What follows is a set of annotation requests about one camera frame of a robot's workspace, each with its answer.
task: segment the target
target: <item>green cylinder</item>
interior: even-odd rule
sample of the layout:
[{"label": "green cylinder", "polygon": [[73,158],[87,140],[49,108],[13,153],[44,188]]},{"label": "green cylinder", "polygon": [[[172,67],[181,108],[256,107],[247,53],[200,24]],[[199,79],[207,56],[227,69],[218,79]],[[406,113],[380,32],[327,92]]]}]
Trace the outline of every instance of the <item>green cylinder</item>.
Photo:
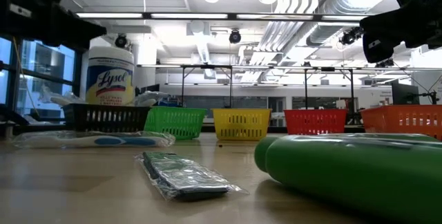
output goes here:
[{"label": "green cylinder", "polygon": [[257,166],[283,185],[405,223],[442,223],[442,147],[339,136],[265,138]]}]

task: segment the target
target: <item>plastic basket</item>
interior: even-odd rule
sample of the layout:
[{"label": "plastic basket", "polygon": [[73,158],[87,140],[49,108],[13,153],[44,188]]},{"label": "plastic basket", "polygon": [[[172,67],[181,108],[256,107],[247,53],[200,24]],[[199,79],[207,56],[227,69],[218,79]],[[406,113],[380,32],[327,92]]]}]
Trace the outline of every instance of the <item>plastic basket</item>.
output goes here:
[{"label": "plastic basket", "polygon": [[344,133],[347,110],[284,110],[290,135]]},{"label": "plastic basket", "polygon": [[212,109],[219,140],[260,140],[267,135],[271,109]]},{"label": "plastic basket", "polygon": [[66,126],[75,131],[142,131],[149,107],[69,104],[63,106]]},{"label": "plastic basket", "polygon": [[206,109],[154,106],[144,130],[170,133],[178,140],[198,138],[206,112]]},{"label": "plastic basket", "polygon": [[442,106],[394,105],[361,111],[368,133],[420,133],[442,140]]}]

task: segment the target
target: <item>security camera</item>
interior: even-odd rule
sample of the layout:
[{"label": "security camera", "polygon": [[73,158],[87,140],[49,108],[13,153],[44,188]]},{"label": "security camera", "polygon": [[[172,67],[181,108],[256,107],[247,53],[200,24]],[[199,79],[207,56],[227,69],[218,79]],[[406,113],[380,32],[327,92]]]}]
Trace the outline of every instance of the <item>security camera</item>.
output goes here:
[{"label": "security camera", "polygon": [[239,30],[232,30],[229,41],[231,44],[237,44],[241,41],[241,34]]},{"label": "security camera", "polygon": [[118,48],[125,48],[128,45],[128,41],[126,38],[126,34],[118,34],[117,39],[115,40],[115,45]]}]

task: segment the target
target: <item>black basket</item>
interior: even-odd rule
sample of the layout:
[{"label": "black basket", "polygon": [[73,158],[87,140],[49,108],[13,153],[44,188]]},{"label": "black basket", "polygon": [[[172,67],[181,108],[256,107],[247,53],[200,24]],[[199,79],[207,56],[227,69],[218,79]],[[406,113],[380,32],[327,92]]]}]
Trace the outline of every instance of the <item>black basket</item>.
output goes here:
[{"label": "black basket", "polygon": [[150,107],[69,104],[63,106],[66,126],[75,131],[143,131]]}]

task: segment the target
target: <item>ceiling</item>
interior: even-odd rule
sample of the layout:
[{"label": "ceiling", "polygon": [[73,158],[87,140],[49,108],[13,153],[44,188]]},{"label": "ceiling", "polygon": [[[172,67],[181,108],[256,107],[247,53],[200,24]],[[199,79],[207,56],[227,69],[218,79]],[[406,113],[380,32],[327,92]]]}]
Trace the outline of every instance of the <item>ceiling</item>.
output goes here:
[{"label": "ceiling", "polygon": [[[276,3],[264,4],[259,0],[219,0],[208,3],[205,0],[63,0],[63,5],[74,12],[274,12]],[[386,12],[398,8],[395,0],[384,0],[370,10],[370,13]],[[186,25],[189,21],[100,21],[110,31],[113,28],[124,26],[149,26],[158,42],[157,57],[162,61],[171,58],[189,58],[192,53],[197,53],[194,36],[186,34]],[[210,53],[238,54],[241,45],[258,43],[266,31],[268,21],[209,21],[211,28],[225,31],[211,31],[208,38]],[[242,35],[241,44],[230,44],[229,34],[231,29],[238,28]],[[136,42],[143,34],[132,34],[129,37]],[[337,38],[330,41],[314,53],[311,63],[319,66],[330,66],[344,61],[345,64],[354,60],[363,66],[365,57],[360,42],[346,47],[343,51]],[[407,64],[410,54],[401,49],[397,52],[398,63]]]}]

